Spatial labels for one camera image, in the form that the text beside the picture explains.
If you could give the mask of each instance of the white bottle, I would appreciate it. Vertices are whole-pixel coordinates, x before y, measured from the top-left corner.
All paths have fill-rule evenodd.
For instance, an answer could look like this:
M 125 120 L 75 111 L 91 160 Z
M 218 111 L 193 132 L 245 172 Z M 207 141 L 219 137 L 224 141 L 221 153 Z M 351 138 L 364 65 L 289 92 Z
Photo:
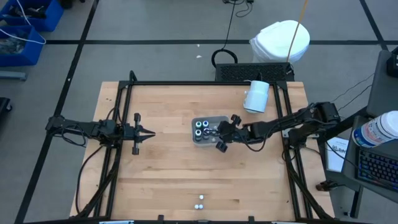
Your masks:
M 384 113 L 355 129 L 352 138 L 358 146 L 368 148 L 398 139 L 398 111 Z

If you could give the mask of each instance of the black metal frame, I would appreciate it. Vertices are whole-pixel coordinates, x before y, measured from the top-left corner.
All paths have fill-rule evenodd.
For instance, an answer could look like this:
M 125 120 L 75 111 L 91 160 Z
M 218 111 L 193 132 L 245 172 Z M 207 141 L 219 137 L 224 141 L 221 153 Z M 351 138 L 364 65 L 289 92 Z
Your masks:
M 120 81 L 118 85 L 118 92 L 116 93 L 116 101 L 115 101 L 115 108 L 119 108 L 121 105 L 121 97 L 122 97 L 122 92 L 124 89 L 126 89 L 126 99 L 124 102 L 124 110 L 123 110 L 123 115 L 122 115 L 122 122 L 125 123 L 127 121 L 127 114 L 129 110 L 129 104 L 131 100 L 131 92 L 132 88 L 134 85 L 217 85 L 217 86 L 241 86 L 241 85 L 250 85 L 248 82 L 147 82 L 147 81 L 137 81 L 135 78 L 134 74 L 130 74 L 130 80 L 129 81 Z M 280 96 L 279 96 L 279 88 L 282 89 L 283 94 L 284 94 L 284 101 L 285 101 L 285 106 L 287 110 L 287 114 L 292 113 L 292 108 L 290 105 L 290 98 L 289 94 L 287 91 L 287 84 L 286 82 L 276 82 L 276 83 L 270 83 L 270 85 L 273 87 L 274 94 L 275 94 L 275 103 L 276 103 L 276 108 L 277 108 L 277 114 L 278 117 L 281 118 L 283 116 L 282 112 L 282 105 L 280 101 Z M 117 111 L 113 113 L 113 120 L 117 120 Z M 26 193 L 24 195 L 24 199 L 22 201 L 21 207 L 19 209 L 16 222 L 15 223 L 24 223 L 25 215 L 27 213 L 27 210 L 29 208 L 30 200 L 33 196 L 35 186 L 37 185 L 41 169 L 43 167 L 45 157 L 49 151 L 50 144 L 46 144 L 46 140 L 50 139 L 49 141 L 51 142 L 51 136 L 46 135 L 45 139 L 45 144 L 43 145 L 43 148 L 40 152 L 40 156 L 37 160 L 37 163 L 35 165 L 34 173 L 32 174 L 31 180 L 29 182 L 29 186 L 26 190 Z M 285 141 L 285 139 L 282 136 L 282 142 L 283 142 L 283 147 L 285 150 L 285 158 L 287 161 L 290 160 L 290 153 L 289 153 L 289 145 L 288 142 Z M 123 140 L 120 142 L 119 147 L 115 148 L 107 148 L 105 152 L 105 157 L 104 157 L 104 162 L 103 162 L 103 168 L 102 168 L 102 173 L 101 173 L 101 178 L 100 178 L 100 184 L 104 182 L 105 177 L 107 176 L 107 170 L 109 168 L 109 163 L 110 163 L 110 158 L 111 158 L 111 151 L 115 150 L 116 155 L 115 155 L 115 162 L 117 162 L 117 168 L 119 167 L 119 162 L 120 162 L 120 156 L 121 156 L 121 150 L 122 150 L 122 144 Z M 297 170 L 299 177 L 301 181 L 305 184 L 305 174 L 303 170 L 303 164 L 302 164 L 302 158 L 300 155 L 300 152 L 297 151 L 296 153 L 296 165 L 297 165 Z M 113 209 L 113 201 L 114 201 L 114 193 L 116 190 L 116 181 L 117 181 L 117 171 L 116 175 L 112 179 L 110 183 L 110 188 L 109 188 L 109 197 L 106 205 L 106 213 L 105 216 L 100 216 L 100 210 L 102 206 L 102 196 L 101 199 L 98 201 L 98 203 L 95 205 L 95 209 L 93 212 L 93 217 L 91 218 L 80 218 L 80 217 L 75 217 L 67 220 L 53 220 L 53 221 L 45 221 L 45 222 L 35 222 L 36 224 L 42 223 L 42 224 L 61 224 L 61 223 L 98 223 L 101 221 L 111 221 L 111 213 Z M 313 219 L 312 217 L 312 209 L 310 204 L 307 202 L 307 199 L 303 197 L 303 202 L 305 206 L 305 213 L 306 217 L 303 218 L 301 217 L 300 214 L 300 205 L 299 201 L 297 198 L 297 191 L 296 191 L 296 186 L 295 182 L 292 180 L 292 178 L 289 176 L 289 187 L 290 187 L 290 194 L 292 197 L 292 206 L 294 210 L 294 216 L 296 221 L 304 222 L 304 223 L 344 223 L 336 220 L 320 220 L 320 219 Z M 164 221 L 163 215 L 159 215 L 160 220 L 135 220 L 134 223 L 200 223 L 199 221 Z M 270 222 L 257 222 L 254 221 L 254 217 L 248 217 L 248 222 L 211 222 L 211 223 L 270 223 Z

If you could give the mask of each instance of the small bin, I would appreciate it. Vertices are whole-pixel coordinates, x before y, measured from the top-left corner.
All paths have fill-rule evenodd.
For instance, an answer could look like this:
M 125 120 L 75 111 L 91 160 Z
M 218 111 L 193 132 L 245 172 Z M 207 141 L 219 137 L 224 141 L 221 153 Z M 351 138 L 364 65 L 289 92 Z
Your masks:
M 43 42 L 43 38 L 32 26 L 9 26 L 0 27 L 4 32 L 15 35 L 21 32 L 28 33 L 29 40 Z M 13 38 L 0 32 L 0 39 Z M 39 59 L 43 45 L 33 42 L 25 42 L 25 47 L 19 54 L 0 54 L 0 67 L 35 65 Z
M 39 8 L 41 6 L 47 7 L 45 11 L 46 18 L 39 19 L 28 17 L 27 19 L 35 27 L 37 31 L 54 31 L 61 16 L 63 14 L 63 9 L 57 0 L 19 0 L 20 4 L 24 9 L 28 7 Z M 28 25 L 23 17 L 12 17 L 7 16 L 11 9 L 11 6 L 19 7 L 16 0 L 8 0 L 7 4 L 0 11 L 0 21 L 4 19 L 7 24 L 12 26 L 24 26 Z

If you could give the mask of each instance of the wooden table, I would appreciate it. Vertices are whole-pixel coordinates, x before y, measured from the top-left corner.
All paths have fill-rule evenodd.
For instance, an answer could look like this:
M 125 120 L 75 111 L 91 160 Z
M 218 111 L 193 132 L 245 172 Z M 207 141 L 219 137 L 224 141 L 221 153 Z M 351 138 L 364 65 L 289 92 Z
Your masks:
M 95 121 L 104 119 L 114 106 L 117 86 L 117 82 L 102 84 Z M 306 107 L 303 83 L 290 82 L 288 87 L 293 112 Z M 156 220 L 164 215 L 166 220 L 247 220 L 252 215 L 257 221 L 294 220 L 286 166 L 280 157 L 280 133 L 272 135 L 258 153 L 238 143 L 229 144 L 226 153 L 193 145 L 191 120 L 195 117 L 238 114 L 242 123 L 277 118 L 272 87 L 264 114 L 244 111 L 244 90 L 248 88 L 134 86 L 127 121 L 134 123 L 133 114 L 140 113 L 143 127 L 156 136 L 140 144 L 138 156 L 131 154 L 132 142 L 124 142 L 112 219 Z M 286 114 L 281 91 L 280 96 Z M 318 150 L 315 140 L 308 140 L 307 145 Z M 85 159 L 97 148 L 97 141 L 89 141 Z M 104 152 L 95 155 L 82 173 L 80 207 L 98 187 Z M 309 191 L 334 217 L 329 193 L 315 189 L 325 180 L 320 156 L 305 149 L 301 153 Z M 302 195 L 298 188 L 297 192 L 303 217 Z M 102 214 L 107 198 L 105 193 Z M 194 205 L 200 203 L 204 209 L 195 210 Z

